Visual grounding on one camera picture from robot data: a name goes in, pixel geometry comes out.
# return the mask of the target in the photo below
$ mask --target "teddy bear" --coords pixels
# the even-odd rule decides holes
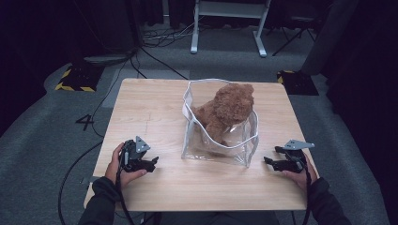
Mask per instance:
[[[251,84],[229,83],[220,88],[212,100],[200,107],[191,107],[191,110],[210,138],[227,146],[222,135],[249,117],[253,111],[253,92]]]

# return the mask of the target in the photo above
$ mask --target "chair leg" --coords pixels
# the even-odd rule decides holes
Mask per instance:
[[[275,56],[278,52],[280,52],[284,47],[286,47],[288,44],[290,44],[290,42],[292,42],[292,40],[294,40],[295,38],[297,38],[298,36],[301,36],[302,32],[304,32],[304,29],[301,29],[298,33],[296,33],[294,36],[292,36],[292,38],[290,38],[281,48],[279,48],[279,50],[277,50],[272,56]]]

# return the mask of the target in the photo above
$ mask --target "gray carpet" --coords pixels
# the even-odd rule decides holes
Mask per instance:
[[[283,33],[277,30],[267,37],[263,34],[268,57],[261,58],[253,40],[253,29],[255,27],[206,30],[199,36],[198,54],[190,53],[191,37],[167,47],[145,49],[170,67],[185,71],[192,80],[219,78],[275,83],[277,71],[300,68],[313,44],[304,35],[272,57],[285,42]],[[133,63],[139,64],[143,73],[170,72],[143,51],[138,52]],[[83,152],[102,140],[96,132],[105,134],[115,92],[103,100],[122,65],[104,70],[95,93],[55,91],[67,67],[64,65],[48,76],[44,84],[47,95],[26,110],[0,139],[2,224],[59,224],[57,198],[65,173]],[[121,70],[123,74],[136,76],[132,71],[130,63]],[[330,182],[331,192],[353,224],[389,224],[378,183],[325,96],[328,90],[325,77],[318,75],[313,80],[318,97],[290,96],[290,100],[305,139],[316,145],[311,152],[319,173]],[[115,83],[113,91],[118,86],[119,82]],[[75,121],[86,114],[95,114],[95,123],[94,128],[84,131],[84,125]],[[76,164],[64,186],[62,212],[67,224],[76,224],[84,211],[86,186],[80,181],[91,176],[99,150],[100,147],[94,149]],[[296,212],[298,223],[303,215],[304,212]],[[290,212],[277,212],[277,216],[282,225],[292,224]],[[127,221],[115,217],[115,224],[127,224]],[[311,218],[309,224],[316,222]]]

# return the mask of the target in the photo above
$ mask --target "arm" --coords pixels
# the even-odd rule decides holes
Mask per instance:
[[[113,224],[115,203],[119,201],[115,185],[102,176],[93,183],[92,188],[95,195],[88,202],[79,224]]]
[[[309,206],[313,212],[315,220],[320,225],[351,224],[348,218],[344,215],[340,203],[334,195],[329,193],[329,183],[322,177],[318,179],[313,165],[310,163],[307,156],[305,157],[307,160],[308,172],[310,173],[312,180],[310,192],[308,193],[310,197]],[[295,181],[304,192],[307,192],[307,177],[304,170],[301,173],[283,171],[283,174]]]
[[[119,170],[119,153],[123,147],[121,143],[112,153],[112,161],[106,169],[105,176],[93,183],[95,195],[88,202],[79,224],[113,224],[115,218],[115,203],[120,201],[116,190],[116,173]],[[146,174],[146,170],[136,172],[122,171],[120,174],[121,188],[129,182]]]
[[[351,224],[336,197],[329,193],[329,183],[317,179],[310,186],[310,208],[318,224]]]

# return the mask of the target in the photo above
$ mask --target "metal stand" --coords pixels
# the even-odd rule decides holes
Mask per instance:
[[[194,27],[192,35],[191,53],[198,52],[199,39],[199,15],[204,16],[223,16],[223,17],[240,17],[260,19],[257,31],[253,31],[254,40],[257,45],[261,57],[266,57],[267,52],[261,40],[264,22],[268,14],[270,0],[264,5],[261,4],[243,4],[243,3],[226,3],[226,2],[207,2],[196,0]]]

